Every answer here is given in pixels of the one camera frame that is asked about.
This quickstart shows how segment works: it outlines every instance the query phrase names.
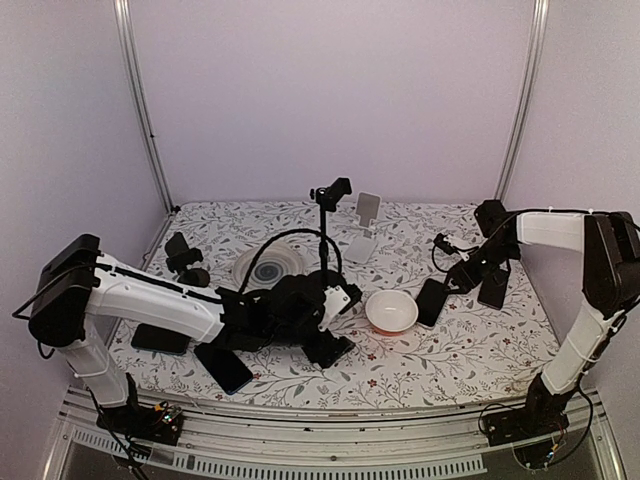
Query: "floral pattern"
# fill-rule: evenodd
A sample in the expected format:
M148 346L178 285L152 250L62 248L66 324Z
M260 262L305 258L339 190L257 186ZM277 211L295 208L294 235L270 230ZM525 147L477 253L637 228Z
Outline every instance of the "floral pattern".
M374 332L364 303L380 289L401 289L415 296L428 277L442 280L431 262L432 240L439 232L479 244L482 236L473 205L384 203L374 224L376 249L366 265L345 261L350 283L364 292L363 302L329 327L356 347L332 368L308 362L301 349L271 345L256 353L238 352L254 380L226 395L193 354L183 356L137 351L130 342L137 324L120 322L111 353L143 388L193 399L297 408L384 409L467 404L519 396L558 349L557 340L526 273L512 262L502 310L479 305L478 289L449 298L433 329L416 325L397 337ZM329 214L329 235L342 251L361 233L354 207ZM175 232L204 255L212 286L237 288L234 261L247 249L290 228L317 228L318 212L305 202L192 203L182 207L149 271L172 277L164 242ZM319 268L315 237L286 241L305 259L308 272ZM436 261L448 268L456 258L441 252Z

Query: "vertical metal post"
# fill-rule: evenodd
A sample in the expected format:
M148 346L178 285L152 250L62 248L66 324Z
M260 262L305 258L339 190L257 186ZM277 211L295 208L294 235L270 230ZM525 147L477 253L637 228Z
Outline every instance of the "vertical metal post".
M500 179L496 188L494 198L504 200L509 189L509 182L513 176L516 159L520 151L520 143L524 134L524 128L529 113L529 106L533 96L533 86L538 73L538 66L542 56L542 45L544 43L544 32L547 25L547 12L549 10L549 0L535 0L533 9L533 22L529 38L529 52L527 55L527 66L525 69L524 81L520 92L518 111L513 123L507 156L505 157L500 172Z
M133 102L138 114L138 123L142 132L145 149L151 173L158 190L158 195L162 201L162 206L167 213L171 213L174 205L169 192L169 184L160 162L158 146L156 145L155 135L151 126L151 118L147 109L147 102L142 87L142 76L140 74L140 65L138 64L138 55L136 53L136 45L133 38L133 26L131 24L131 16L129 13L128 0L114 0L116 10L116 23L118 25L118 34L120 36L120 44L122 46L122 55L124 57L127 76L129 77L129 86L133 95Z

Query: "tabletop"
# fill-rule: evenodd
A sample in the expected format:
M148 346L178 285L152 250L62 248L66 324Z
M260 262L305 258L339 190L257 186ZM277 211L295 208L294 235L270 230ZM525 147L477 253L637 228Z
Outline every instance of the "tabletop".
M344 262L349 283L364 292L363 301L330 325L355 348L333 367L308 362L299 347L271 345L259 352L237 352L254 373L238 393L226 395L193 354L138 351L131 347L137 324L122 320L110 351L138 384L191 399L320 409L393 409L486 402L526 393L529 382L558 350L558 342L533 287L519 262L512 273L502 310L478 304L478 289L449 297L433 329L416 325L396 337L374 332L364 314L369 296L400 289L415 296L429 278L443 280L431 261L437 233L454 234L472 244L483 238L473 217L475 205L391 203L381 205L374 222L376 249L366 264ZM328 234L342 252L362 233L355 207L344 203L328 214ZM231 269L249 248L291 228L317 228L317 206L310 202L216 202L184 205L175 216L148 271L167 278L164 244L182 232L202 250L202 266L211 286L237 289ZM319 268L315 237L286 239L305 260L307 273ZM449 268L457 260L441 252L436 260Z

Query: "smartphone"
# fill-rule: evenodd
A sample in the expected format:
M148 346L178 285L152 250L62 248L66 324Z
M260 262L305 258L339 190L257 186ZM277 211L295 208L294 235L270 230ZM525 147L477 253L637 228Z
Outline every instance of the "smartphone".
M253 380L251 370L231 350L201 343L194 349L194 353L227 395L233 395Z
M184 355L190 340L187 335L143 323L136 328L131 346L138 350Z
M502 309L508 284L509 272L499 268L493 275L489 275L482 281L480 292L478 292L478 303L496 310Z
M425 327L433 328L448 296L449 294L446 293L446 287L442 282L427 278L416 297L418 323Z

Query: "table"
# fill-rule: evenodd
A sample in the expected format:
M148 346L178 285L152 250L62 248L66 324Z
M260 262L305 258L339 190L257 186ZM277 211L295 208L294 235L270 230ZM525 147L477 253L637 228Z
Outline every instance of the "table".
M432 240L439 232L479 244L483 238L473 218L474 205L383 203L375 222L378 242L366 265L345 262L349 283L364 292L363 302L330 326L356 347L334 367L309 364L298 347L272 345L239 356L254 381L226 395L193 354L137 351L131 337L137 324L123 320L110 351L118 365L148 390L197 399L310 409L399 409L462 405L522 396L540 367L551 360L558 342L519 262L505 305L493 310L469 295L450 297L434 329L417 325L398 337L375 333L364 303L380 289L401 289L415 296L427 277L442 280L433 268ZM328 234L342 251L361 233L355 207L344 203L329 214ZM177 231L204 255L212 286L237 288L234 261L247 249L291 228L317 228L317 206L310 202L216 202L184 205L170 225L149 271L175 278L166 268L164 243ZM305 259L308 272L319 268L317 239L286 240ZM443 268L455 258L437 254Z

